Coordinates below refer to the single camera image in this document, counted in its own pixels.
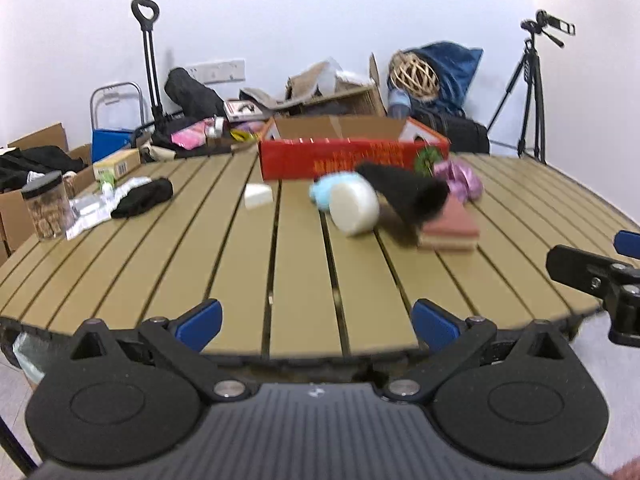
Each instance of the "wooden slatted table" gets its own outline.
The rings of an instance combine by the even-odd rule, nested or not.
[[[28,240],[0,268],[0,316],[71,334],[86,318],[131,328],[218,298],[224,322],[209,352],[273,357],[362,354],[418,345],[408,312],[429,298],[502,328],[585,312],[595,300],[551,282],[556,244],[617,256],[612,238],[638,228],[595,195],[533,160],[463,156],[485,194],[466,207],[474,253],[419,251],[386,212],[346,238],[308,198],[308,182],[272,183],[274,202],[242,206],[261,182],[257,155],[147,164],[174,198],[72,241]]]

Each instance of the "black bag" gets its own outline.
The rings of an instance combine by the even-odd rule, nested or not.
[[[453,153],[489,153],[489,137],[482,124],[464,117],[426,110],[414,111],[413,117],[447,137]]]
[[[183,68],[174,68],[169,72],[164,91],[171,101],[182,107],[185,116],[195,121],[225,116],[225,102],[216,91],[198,83]]]

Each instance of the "white wall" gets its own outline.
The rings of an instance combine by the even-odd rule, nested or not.
[[[549,164],[640,221],[640,0],[534,0],[574,22],[538,42]]]
[[[81,144],[90,138],[93,89],[134,80],[146,94],[142,34],[130,1],[0,0],[0,142],[62,121],[71,145]],[[289,75],[327,56],[366,73],[373,51],[386,72],[397,49],[451,40],[485,49],[467,100],[470,115],[484,123],[521,53],[518,24],[534,10],[532,0],[155,1],[163,83],[172,66],[243,57],[246,83],[216,90],[231,97],[240,86],[254,86],[282,94]],[[233,16],[241,17],[237,30],[225,27]],[[517,138],[522,91],[504,111],[495,138]],[[112,123],[123,109],[106,109]]]

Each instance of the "jar lid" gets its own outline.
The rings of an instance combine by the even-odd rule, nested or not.
[[[51,171],[43,176],[34,178],[31,182],[27,182],[22,186],[20,192],[22,193],[22,198],[28,200],[51,191],[60,184],[62,184],[62,172]]]

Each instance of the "black sock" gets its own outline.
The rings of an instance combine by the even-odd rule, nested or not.
[[[174,195],[174,186],[167,178],[158,178],[135,187],[111,211],[111,218],[131,218],[149,211],[156,204],[166,202]]]
[[[443,180],[396,166],[363,162],[356,171],[386,198],[408,225],[419,226],[436,216],[449,195],[449,186]]]

